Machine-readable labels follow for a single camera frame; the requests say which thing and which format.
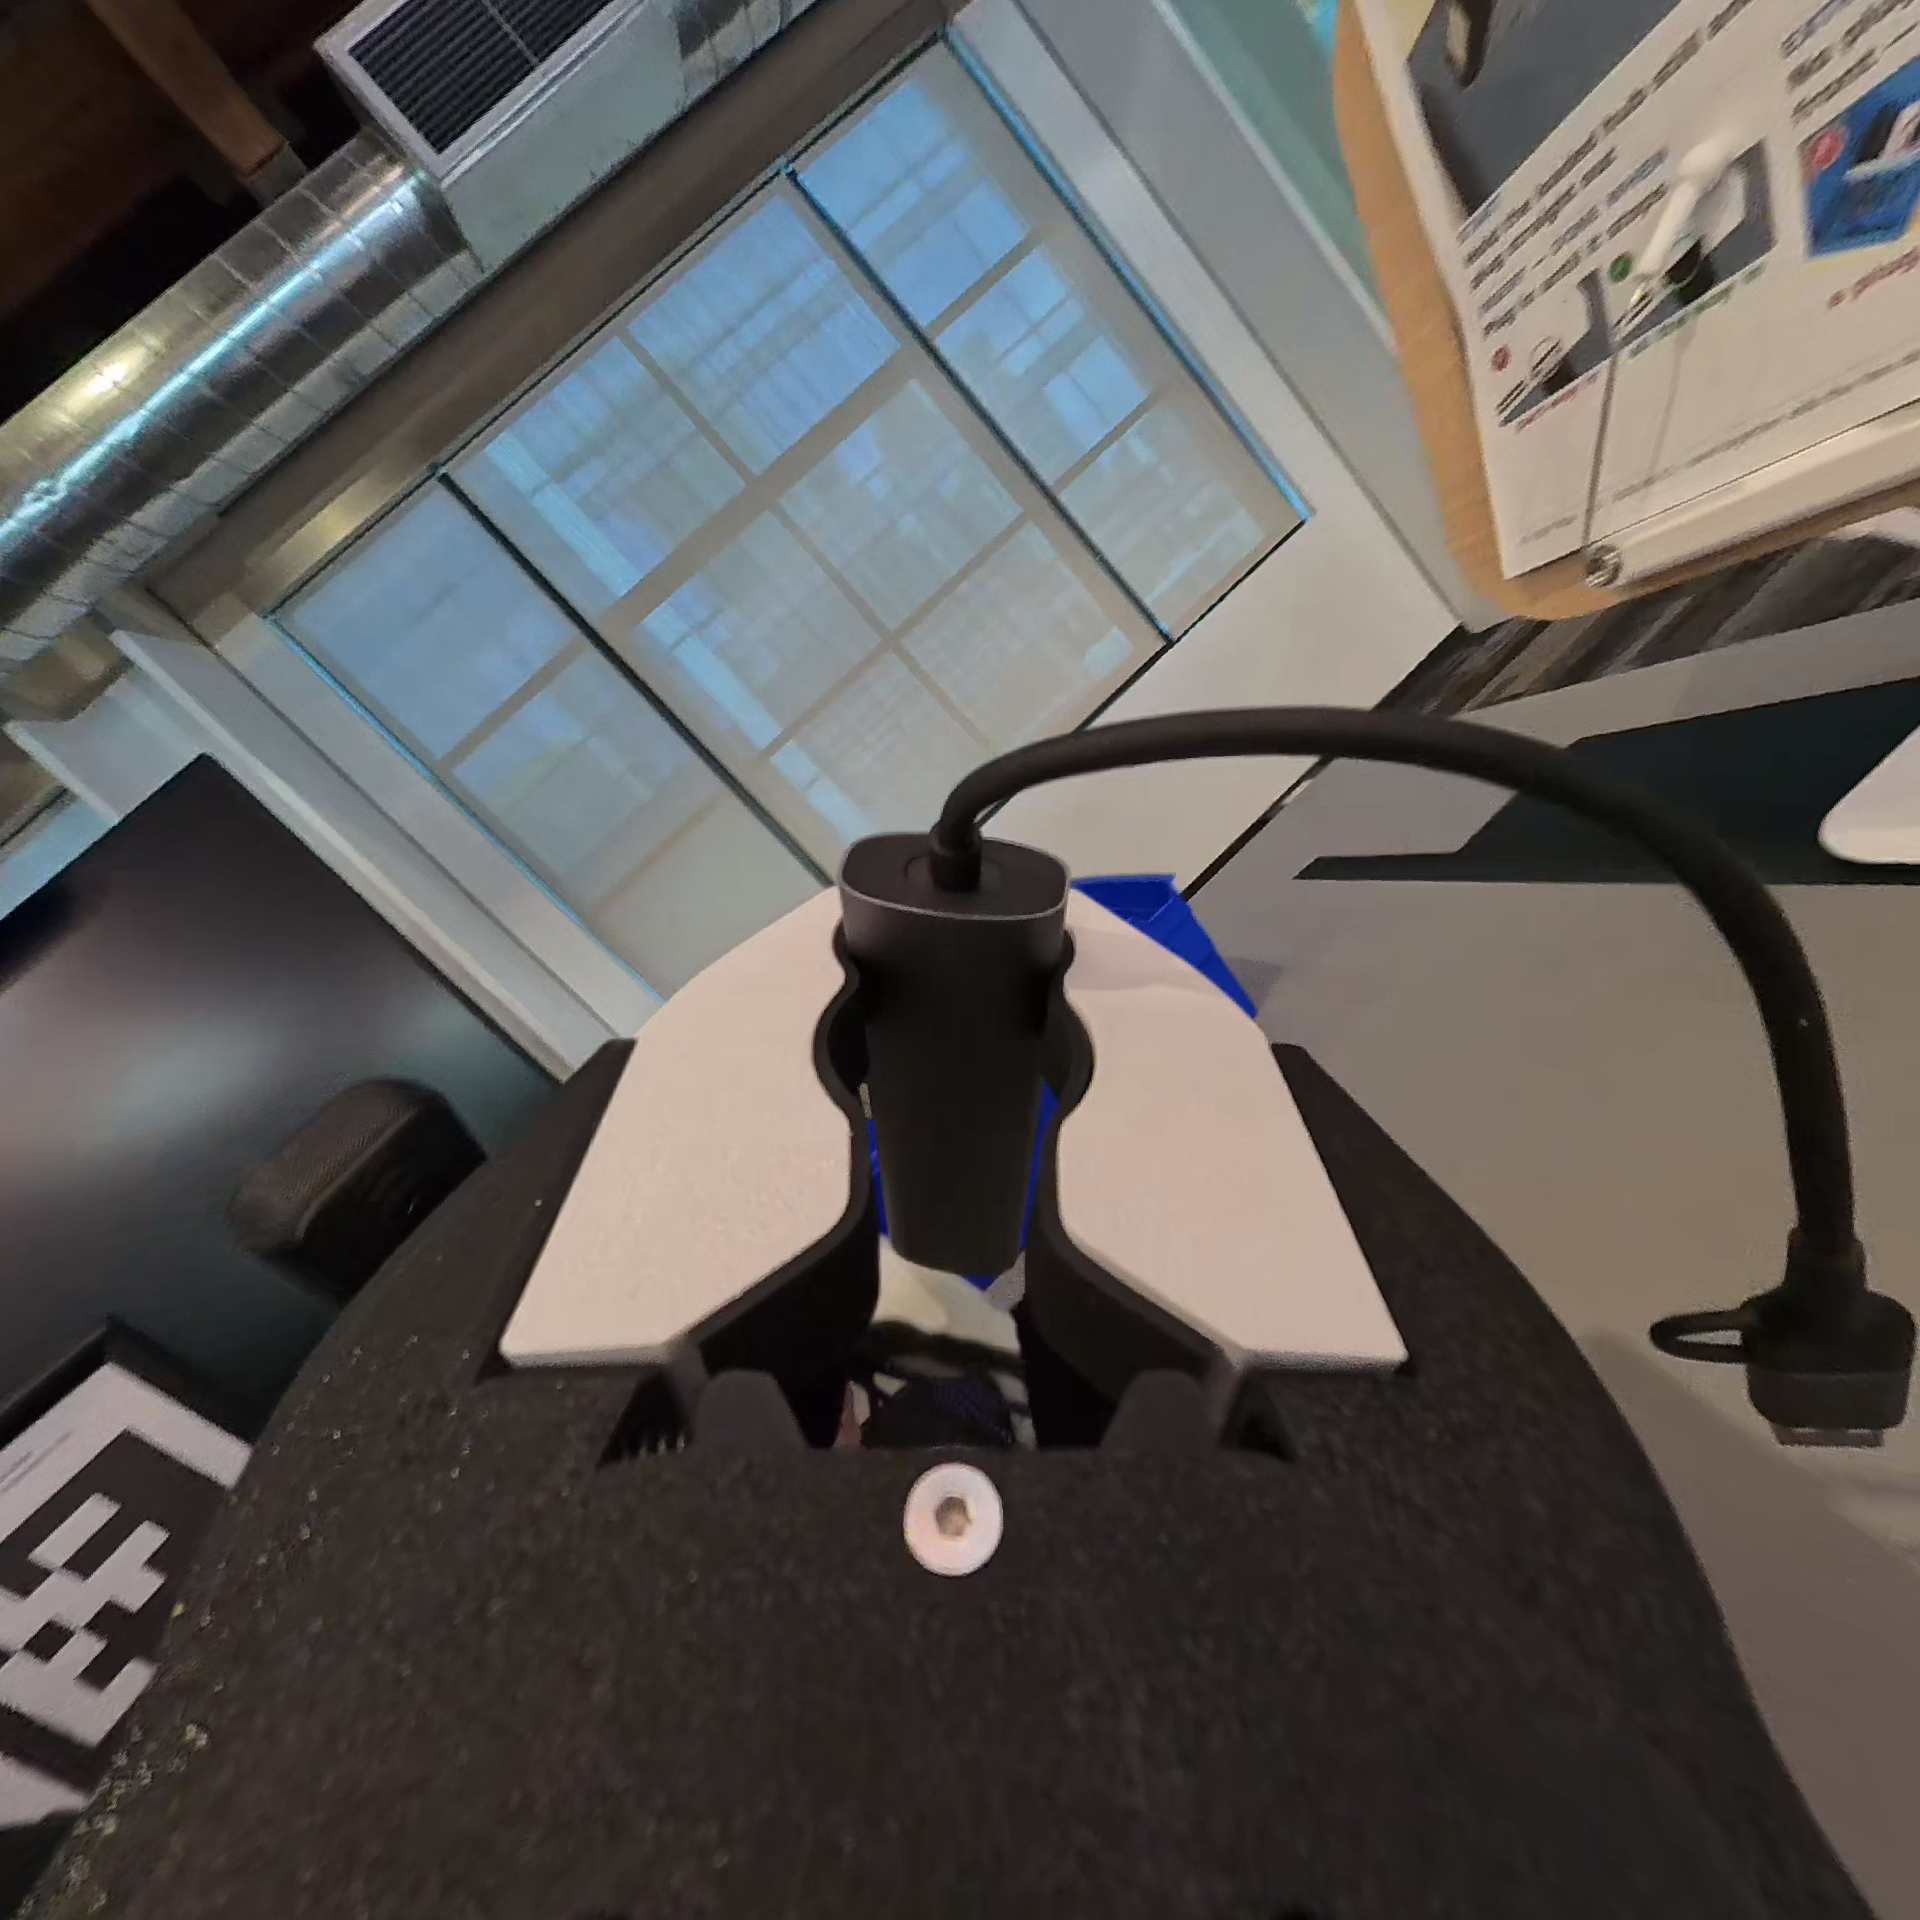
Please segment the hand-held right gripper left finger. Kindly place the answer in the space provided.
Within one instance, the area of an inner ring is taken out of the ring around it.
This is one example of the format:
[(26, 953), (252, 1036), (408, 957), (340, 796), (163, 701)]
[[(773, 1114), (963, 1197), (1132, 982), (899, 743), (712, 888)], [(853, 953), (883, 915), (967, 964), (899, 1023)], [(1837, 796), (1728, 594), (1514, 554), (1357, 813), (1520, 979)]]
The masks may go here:
[(840, 925), (816, 892), (638, 1032), (500, 1332), (510, 1369), (659, 1361), (857, 1218), (864, 1123), (816, 1065)]

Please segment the blue plastic storage bin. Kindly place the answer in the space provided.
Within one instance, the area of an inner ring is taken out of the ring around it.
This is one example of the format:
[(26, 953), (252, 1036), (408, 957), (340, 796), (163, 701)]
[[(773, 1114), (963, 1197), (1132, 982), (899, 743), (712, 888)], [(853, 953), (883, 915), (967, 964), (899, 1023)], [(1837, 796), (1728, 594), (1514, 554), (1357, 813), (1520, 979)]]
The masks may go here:
[[(1198, 921), (1198, 915), (1191, 912), (1187, 898), (1173, 880), (1173, 876), (1078, 876), (1078, 878), (1070, 878), (1070, 888), (1078, 893), (1098, 900), (1115, 921), (1135, 928), (1156, 946), (1165, 946), (1173, 957), (1185, 960), (1185, 967), (1203, 972), (1246, 1019), (1258, 1015), (1254, 998), (1246, 994), (1246, 989), (1232, 972), (1228, 960), (1211, 944), (1211, 935), (1204, 931), (1204, 925)], [(1058, 1110), (1053, 1090), (1049, 1086), (1049, 1079), (1043, 1079), (1038, 1084), (1038, 1123), (1029, 1140), (1023, 1225), (1020, 1225), (1020, 1241), (1016, 1241), (1020, 1251), (1026, 1248), (1026, 1238), (1029, 1238), (1043, 1145), (1044, 1145), (1044, 1134), (1053, 1118), (1053, 1110)]]

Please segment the large grid window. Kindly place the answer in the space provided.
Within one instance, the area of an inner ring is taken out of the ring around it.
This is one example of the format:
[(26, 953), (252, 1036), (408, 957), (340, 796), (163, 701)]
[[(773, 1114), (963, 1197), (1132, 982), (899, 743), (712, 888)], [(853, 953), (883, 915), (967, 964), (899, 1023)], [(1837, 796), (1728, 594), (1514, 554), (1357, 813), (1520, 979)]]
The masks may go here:
[(274, 622), (667, 998), (1298, 521), (934, 39)]

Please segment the white tag sign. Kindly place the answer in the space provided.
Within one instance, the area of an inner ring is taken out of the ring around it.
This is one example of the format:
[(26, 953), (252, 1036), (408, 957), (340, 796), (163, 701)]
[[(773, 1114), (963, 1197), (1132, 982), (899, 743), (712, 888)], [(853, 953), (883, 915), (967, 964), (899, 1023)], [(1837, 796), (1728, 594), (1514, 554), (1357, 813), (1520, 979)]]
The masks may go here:
[(4, 1405), (4, 1834), (78, 1819), (252, 1445), (116, 1319)]

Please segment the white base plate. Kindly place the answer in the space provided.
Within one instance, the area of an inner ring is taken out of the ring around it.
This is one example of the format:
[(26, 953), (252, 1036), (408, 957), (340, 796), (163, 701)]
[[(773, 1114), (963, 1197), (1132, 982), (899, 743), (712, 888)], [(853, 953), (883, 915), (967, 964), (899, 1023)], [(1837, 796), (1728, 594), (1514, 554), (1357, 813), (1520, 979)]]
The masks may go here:
[(1918, 867), (1918, 730), (1843, 794), (1814, 843), (1844, 865)]

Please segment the wooden backing board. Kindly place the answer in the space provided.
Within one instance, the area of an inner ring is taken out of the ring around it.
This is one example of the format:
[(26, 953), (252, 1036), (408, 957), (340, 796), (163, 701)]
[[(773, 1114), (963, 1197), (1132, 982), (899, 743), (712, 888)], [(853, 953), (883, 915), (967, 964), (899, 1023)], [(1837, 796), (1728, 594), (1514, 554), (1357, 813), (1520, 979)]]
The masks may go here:
[(1425, 450), (1434, 526), (1454, 564), (1446, 594), (1465, 625), (1480, 630), (1495, 616), (1558, 619), (1611, 611), (1813, 538), (1883, 534), (1918, 545), (1918, 475), (1907, 475), (1896, 486), (1844, 499), (1798, 521), (1725, 543), (1701, 559), (1647, 574), (1641, 582), (1589, 584), (1581, 559), (1558, 559), (1527, 574), (1504, 579), (1454, 299), (1427, 244), (1427, 225), (1392, 130), (1354, 2), (1337, 5), (1332, 108), (1379, 303)]

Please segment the large black wall screen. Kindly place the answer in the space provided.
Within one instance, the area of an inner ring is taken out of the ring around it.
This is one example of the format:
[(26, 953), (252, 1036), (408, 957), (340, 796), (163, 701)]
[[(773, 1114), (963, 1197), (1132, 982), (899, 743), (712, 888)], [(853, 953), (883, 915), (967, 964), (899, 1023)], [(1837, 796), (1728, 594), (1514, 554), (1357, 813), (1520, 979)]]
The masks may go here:
[(191, 756), (4, 918), (4, 1401), (112, 1327), (254, 1438), (340, 1309), (229, 1201), (373, 1077), (500, 1151), (564, 1071)]

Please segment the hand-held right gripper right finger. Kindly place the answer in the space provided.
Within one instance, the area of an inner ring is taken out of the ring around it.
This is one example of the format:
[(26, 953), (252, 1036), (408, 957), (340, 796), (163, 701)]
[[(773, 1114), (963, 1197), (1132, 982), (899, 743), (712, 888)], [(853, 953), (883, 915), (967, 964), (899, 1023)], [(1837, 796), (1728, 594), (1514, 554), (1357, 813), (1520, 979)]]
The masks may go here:
[(1029, 1313), (1070, 1369), (1401, 1369), (1404, 1334), (1260, 1025), (1066, 900)]

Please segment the white air vent unit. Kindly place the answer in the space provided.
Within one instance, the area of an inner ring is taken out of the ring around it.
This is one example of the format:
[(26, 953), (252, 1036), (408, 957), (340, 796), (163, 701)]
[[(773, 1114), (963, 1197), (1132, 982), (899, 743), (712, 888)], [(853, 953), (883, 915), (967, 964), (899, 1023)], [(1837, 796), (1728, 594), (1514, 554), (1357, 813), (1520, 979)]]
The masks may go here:
[(317, 47), (474, 250), (515, 250), (685, 105), (670, 2), (361, 2)]

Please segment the slim silver air duct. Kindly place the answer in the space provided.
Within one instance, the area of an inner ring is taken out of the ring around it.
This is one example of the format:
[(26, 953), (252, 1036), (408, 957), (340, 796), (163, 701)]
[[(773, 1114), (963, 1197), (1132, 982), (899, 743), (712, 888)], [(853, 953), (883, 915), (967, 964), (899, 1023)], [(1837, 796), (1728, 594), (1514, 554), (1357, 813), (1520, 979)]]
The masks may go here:
[[(685, 105), (667, 128), (811, 9), (670, 5)], [(86, 712), (114, 677), (102, 599), (249, 493), (541, 232), (510, 255), (474, 250), (434, 182), (367, 116), (12, 415), (4, 720)]]

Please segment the grey usb hub with cable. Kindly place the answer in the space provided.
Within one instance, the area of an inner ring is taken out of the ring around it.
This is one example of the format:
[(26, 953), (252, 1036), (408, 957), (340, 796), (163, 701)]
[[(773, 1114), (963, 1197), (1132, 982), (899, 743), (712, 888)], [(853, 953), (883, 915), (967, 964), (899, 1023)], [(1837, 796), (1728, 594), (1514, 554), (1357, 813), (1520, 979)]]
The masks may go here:
[(841, 859), (889, 1222), (929, 1263), (985, 1263), (1023, 1225), (1050, 1003), (1066, 982), (1066, 867), (997, 843), (985, 813), (1043, 782), (1218, 756), (1374, 759), (1553, 804), (1678, 880), (1735, 957), (1774, 1056), (1789, 1151), (1784, 1278), (1740, 1309), (1656, 1321), (1649, 1341), (1745, 1371), (1786, 1443), (1877, 1443), (1907, 1416), (1914, 1314), (1871, 1290), (1850, 1130), (1826, 998), (1764, 878), (1709, 827), (1511, 730), (1357, 708), (1203, 708), (1023, 743), (968, 769), (924, 835)]

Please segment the instruction sheet acrylic stand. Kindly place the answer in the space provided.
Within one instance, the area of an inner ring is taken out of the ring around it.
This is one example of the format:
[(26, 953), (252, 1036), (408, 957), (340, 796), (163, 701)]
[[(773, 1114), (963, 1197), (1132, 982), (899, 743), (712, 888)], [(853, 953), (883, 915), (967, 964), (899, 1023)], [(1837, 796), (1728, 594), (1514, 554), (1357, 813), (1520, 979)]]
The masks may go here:
[(1918, 2), (1357, 2), (1504, 579), (1918, 475)]

